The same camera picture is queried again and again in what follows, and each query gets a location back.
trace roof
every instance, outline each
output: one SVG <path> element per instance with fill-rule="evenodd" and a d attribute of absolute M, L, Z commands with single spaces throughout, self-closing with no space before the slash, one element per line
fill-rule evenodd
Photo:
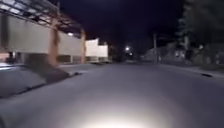
<path fill-rule="evenodd" d="M 59 8 L 47 0 L 0 0 L 0 11 L 30 19 L 44 26 L 50 26 L 50 20 Z M 60 13 L 60 29 L 80 29 L 80 25 L 69 16 Z"/>

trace road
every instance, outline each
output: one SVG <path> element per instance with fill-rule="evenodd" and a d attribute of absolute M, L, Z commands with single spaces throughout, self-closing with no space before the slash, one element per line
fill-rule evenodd
<path fill-rule="evenodd" d="M 163 66 L 106 65 L 1 100 L 0 117 L 7 128 L 223 128 L 223 83 Z"/>

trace white wall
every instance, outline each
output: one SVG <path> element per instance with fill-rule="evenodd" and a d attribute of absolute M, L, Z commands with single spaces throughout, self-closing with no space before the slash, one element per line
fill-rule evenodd
<path fill-rule="evenodd" d="M 99 39 L 86 41 L 86 56 L 108 57 L 108 46 L 99 46 Z"/>
<path fill-rule="evenodd" d="M 9 16 L 8 50 L 23 53 L 48 53 L 50 29 Z M 60 55 L 81 56 L 81 40 L 60 32 Z"/>

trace night sky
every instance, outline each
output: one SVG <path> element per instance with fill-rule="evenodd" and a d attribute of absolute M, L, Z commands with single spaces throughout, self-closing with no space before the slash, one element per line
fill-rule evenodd
<path fill-rule="evenodd" d="M 59 1 L 62 11 L 85 28 L 88 38 L 113 44 L 139 43 L 153 32 L 172 35 L 183 10 L 183 0 Z"/>

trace pole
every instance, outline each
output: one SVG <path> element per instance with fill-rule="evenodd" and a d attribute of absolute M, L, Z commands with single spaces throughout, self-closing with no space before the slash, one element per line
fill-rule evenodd
<path fill-rule="evenodd" d="M 158 64 L 157 35 L 156 35 L 156 33 L 154 33 L 154 35 L 153 35 L 153 42 L 154 42 L 155 63 Z"/>
<path fill-rule="evenodd" d="M 58 24 L 60 18 L 60 3 L 57 3 L 58 10 L 56 17 L 51 19 L 51 30 L 50 30 L 50 47 L 48 53 L 48 62 L 51 66 L 57 67 L 58 66 L 58 45 L 60 41 L 59 33 L 58 33 Z"/>
<path fill-rule="evenodd" d="M 81 29 L 81 41 L 82 41 L 82 64 L 86 63 L 86 33 L 84 28 Z"/>

